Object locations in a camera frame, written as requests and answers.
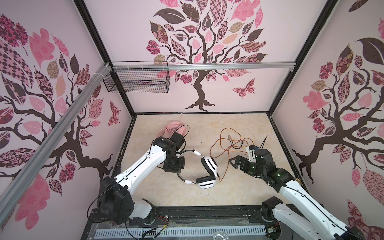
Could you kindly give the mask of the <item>white black headphones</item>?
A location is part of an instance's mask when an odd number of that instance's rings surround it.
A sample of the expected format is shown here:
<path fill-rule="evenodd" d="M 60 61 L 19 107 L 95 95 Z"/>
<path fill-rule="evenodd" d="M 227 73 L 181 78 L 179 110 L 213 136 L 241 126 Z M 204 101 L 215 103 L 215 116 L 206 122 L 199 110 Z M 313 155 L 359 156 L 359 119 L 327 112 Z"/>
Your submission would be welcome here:
<path fill-rule="evenodd" d="M 184 178 L 181 173 L 177 173 L 178 178 L 187 185 L 198 186 L 202 190 L 213 188 L 219 181 L 218 165 L 210 156 L 205 156 L 197 150 L 184 150 L 177 154 L 181 159 L 185 154 L 193 154 L 195 160 L 192 163 L 192 168 L 189 170 L 188 176 L 194 175 L 195 180 Z"/>

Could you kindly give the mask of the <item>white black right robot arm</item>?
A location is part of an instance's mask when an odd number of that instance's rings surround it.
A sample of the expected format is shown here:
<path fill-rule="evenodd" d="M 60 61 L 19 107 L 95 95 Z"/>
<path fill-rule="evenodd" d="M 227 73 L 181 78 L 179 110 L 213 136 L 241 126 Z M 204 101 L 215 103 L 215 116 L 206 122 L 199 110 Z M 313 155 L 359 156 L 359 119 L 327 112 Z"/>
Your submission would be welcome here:
<path fill-rule="evenodd" d="M 261 217 L 264 221 L 282 223 L 305 240 L 365 238 L 358 228 L 347 226 L 328 212 L 287 170 L 276 167 L 268 150 L 249 150 L 248 158 L 236 156 L 229 163 L 249 176 L 262 179 L 300 211 L 297 214 L 279 198 L 271 197 L 262 203 Z"/>

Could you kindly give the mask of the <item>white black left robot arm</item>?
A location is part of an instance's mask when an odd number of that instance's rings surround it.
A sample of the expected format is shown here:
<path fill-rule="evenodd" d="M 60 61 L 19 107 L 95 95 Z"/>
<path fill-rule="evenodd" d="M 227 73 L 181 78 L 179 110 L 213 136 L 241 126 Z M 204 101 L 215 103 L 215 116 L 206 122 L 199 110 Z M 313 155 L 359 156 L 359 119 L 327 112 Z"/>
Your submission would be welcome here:
<path fill-rule="evenodd" d="M 140 183 L 161 163 L 166 171 L 178 172 L 184 168 L 184 160 L 177 156 L 185 143 L 183 135 L 174 133 L 169 138 L 158 137 L 149 150 L 130 168 L 115 177 L 101 181 L 97 207 L 116 224 L 130 218 L 152 221 L 155 206 L 147 200 L 133 200 L 132 195 Z"/>

